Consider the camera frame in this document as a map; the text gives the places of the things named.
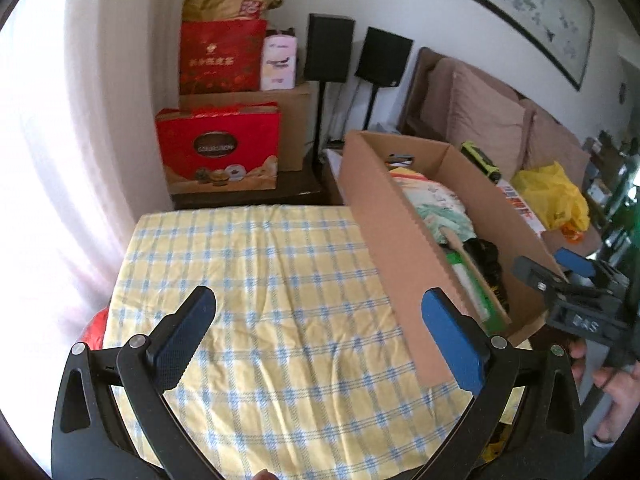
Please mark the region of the person's right hand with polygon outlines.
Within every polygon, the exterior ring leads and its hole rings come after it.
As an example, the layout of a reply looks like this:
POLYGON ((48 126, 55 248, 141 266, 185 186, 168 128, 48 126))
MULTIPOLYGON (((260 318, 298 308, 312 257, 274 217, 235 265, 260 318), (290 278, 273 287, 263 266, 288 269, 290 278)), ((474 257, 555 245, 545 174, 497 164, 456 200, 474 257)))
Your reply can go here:
POLYGON ((601 367, 591 374, 593 385, 607 394, 612 404, 608 414, 594 433, 594 438, 602 445, 613 445, 623 434, 639 405, 639 367, 634 364, 630 370, 614 370, 601 367))

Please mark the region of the person's left hand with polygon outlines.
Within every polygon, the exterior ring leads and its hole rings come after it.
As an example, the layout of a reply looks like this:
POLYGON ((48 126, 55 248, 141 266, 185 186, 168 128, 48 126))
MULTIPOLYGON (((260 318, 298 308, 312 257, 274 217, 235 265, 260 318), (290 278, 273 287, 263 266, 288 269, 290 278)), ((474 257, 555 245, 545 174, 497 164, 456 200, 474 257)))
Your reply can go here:
POLYGON ((268 469, 263 469, 255 474, 252 480, 278 480, 278 478, 268 469))

